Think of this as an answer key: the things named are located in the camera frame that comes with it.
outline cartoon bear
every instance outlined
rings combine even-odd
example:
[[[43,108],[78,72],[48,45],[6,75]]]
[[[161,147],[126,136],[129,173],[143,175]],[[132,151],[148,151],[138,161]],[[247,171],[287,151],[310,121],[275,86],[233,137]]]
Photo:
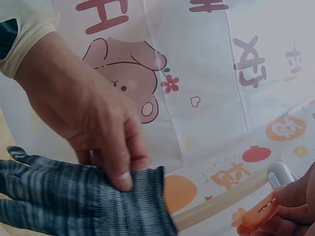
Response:
[[[157,71],[166,67],[166,57],[146,41],[122,42],[114,38],[94,40],[84,58],[88,65],[111,82],[136,105],[143,124],[158,116]]]

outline orange tool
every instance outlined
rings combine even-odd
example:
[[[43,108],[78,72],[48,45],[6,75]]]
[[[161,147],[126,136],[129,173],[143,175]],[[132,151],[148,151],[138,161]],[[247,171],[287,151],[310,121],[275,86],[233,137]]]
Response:
[[[247,211],[242,217],[242,223],[237,227],[240,236],[251,236],[266,224],[281,208],[271,192],[260,203]]]
[[[273,189],[280,185],[294,182],[298,177],[292,173],[286,164],[275,162],[267,171],[267,179]],[[242,223],[237,227],[240,236],[251,236],[266,224],[282,206],[276,201],[274,192],[271,192],[260,203],[247,211],[242,217]]]

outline red tomato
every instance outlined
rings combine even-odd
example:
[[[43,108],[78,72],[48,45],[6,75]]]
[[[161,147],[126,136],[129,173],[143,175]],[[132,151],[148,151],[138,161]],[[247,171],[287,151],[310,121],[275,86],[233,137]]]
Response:
[[[242,159],[246,162],[258,162],[267,159],[271,155],[271,150],[265,147],[251,146],[244,152]]]

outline glove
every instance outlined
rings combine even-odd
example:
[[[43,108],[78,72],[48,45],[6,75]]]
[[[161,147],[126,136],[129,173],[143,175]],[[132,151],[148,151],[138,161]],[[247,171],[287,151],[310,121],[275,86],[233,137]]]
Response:
[[[0,160],[0,221],[54,236],[175,236],[163,199],[163,167],[133,172],[130,192],[94,166],[70,164],[20,147]]]
[[[0,1],[0,71],[14,78],[25,55],[56,31],[59,14],[43,0]]]

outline orange plastic clip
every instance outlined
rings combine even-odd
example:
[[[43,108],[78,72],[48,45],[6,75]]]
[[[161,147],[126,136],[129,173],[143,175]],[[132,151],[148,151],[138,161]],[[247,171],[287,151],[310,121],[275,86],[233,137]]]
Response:
[[[251,236],[261,226],[266,224],[281,207],[275,199],[274,192],[271,192],[260,203],[243,215],[242,223],[237,227],[237,233],[240,236]]]

